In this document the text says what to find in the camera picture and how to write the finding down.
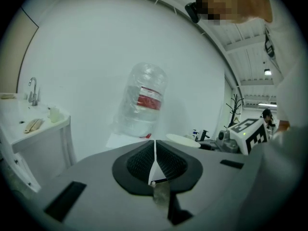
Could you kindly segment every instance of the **sink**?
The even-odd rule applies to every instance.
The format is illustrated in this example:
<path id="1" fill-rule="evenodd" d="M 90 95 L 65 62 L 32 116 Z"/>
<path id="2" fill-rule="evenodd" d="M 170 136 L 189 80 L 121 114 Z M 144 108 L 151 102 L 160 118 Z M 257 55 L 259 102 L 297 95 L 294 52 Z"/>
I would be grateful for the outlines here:
<path id="1" fill-rule="evenodd" d="M 70 115 L 60 110 L 62 117 L 60 121 L 52 123 L 48 118 L 50 113 L 47 105 L 38 103 L 32 106 L 23 95 L 14 94 L 15 99 L 0 99 L 0 130 L 7 143 L 11 146 L 13 153 L 18 153 L 28 145 L 42 139 L 48 134 L 59 130 L 70 123 Z M 35 119 L 43 119 L 43 123 L 36 131 L 24 134 L 27 124 Z"/>

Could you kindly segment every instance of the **large water bottle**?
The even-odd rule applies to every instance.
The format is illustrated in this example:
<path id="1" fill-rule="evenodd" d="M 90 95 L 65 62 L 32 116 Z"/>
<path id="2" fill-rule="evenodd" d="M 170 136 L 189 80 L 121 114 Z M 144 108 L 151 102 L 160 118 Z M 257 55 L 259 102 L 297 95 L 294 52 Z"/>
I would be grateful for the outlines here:
<path id="1" fill-rule="evenodd" d="M 115 116 L 116 132 L 149 138 L 158 121 L 166 86 L 167 76 L 160 67 L 135 65 Z"/>

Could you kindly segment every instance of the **chrome faucet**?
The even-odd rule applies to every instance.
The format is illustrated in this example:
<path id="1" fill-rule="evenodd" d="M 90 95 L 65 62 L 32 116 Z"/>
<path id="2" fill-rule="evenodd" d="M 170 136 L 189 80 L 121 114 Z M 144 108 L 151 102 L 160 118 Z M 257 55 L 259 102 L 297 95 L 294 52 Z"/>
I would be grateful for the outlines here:
<path id="1" fill-rule="evenodd" d="M 36 94 L 36 90 L 37 90 L 37 79 L 35 77 L 32 77 L 29 81 L 29 86 L 31 86 L 32 81 L 34 80 L 34 92 L 32 94 L 32 92 L 30 92 L 30 96 L 29 96 L 29 103 L 32 103 L 32 106 L 36 106 L 38 104 L 37 101 L 37 94 Z"/>

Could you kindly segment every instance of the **black coat rack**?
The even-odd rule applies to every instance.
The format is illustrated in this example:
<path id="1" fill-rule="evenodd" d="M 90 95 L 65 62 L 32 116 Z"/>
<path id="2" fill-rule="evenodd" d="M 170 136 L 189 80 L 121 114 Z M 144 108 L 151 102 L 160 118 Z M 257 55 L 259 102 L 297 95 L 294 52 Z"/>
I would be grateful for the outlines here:
<path id="1" fill-rule="evenodd" d="M 237 100 L 237 95 L 236 95 L 236 96 L 234 95 L 234 99 L 233 99 L 233 98 L 231 98 L 231 99 L 234 101 L 234 108 L 232 108 L 230 105 L 228 105 L 228 104 L 226 103 L 226 105 L 229 106 L 229 107 L 231 108 L 230 113 L 232 114 L 231 122 L 229 123 L 228 128 L 234 125 L 234 122 L 233 122 L 233 121 L 234 121 L 234 116 L 235 116 L 235 115 L 240 115 L 240 114 L 241 114 L 241 113 L 239 113 L 239 114 L 236 113 L 236 111 L 238 110 L 238 108 L 241 106 L 241 104 L 240 104 L 239 106 L 237 106 L 237 104 L 238 104 L 239 101 L 243 100 L 244 98 L 242 98 L 242 99 L 240 99 L 240 100 Z"/>

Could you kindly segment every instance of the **fluorescent light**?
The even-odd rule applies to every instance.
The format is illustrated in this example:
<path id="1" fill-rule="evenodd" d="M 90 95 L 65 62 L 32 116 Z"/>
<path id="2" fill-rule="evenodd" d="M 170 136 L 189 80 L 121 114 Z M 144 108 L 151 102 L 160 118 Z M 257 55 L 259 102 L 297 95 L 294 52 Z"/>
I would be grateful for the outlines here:
<path id="1" fill-rule="evenodd" d="M 270 69 L 269 69 L 269 68 L 264 69 L 264 74 L 265 74 L 265 75 L 271 75 Z"/>
<path id="2" fill-rule="evenodd" d="M 275 107 L 275 108 L 277 108 L 277 105 L 276 105 L 276 104 L 269 104 L 269 103 L 259 103 L 259 106 Z"/>

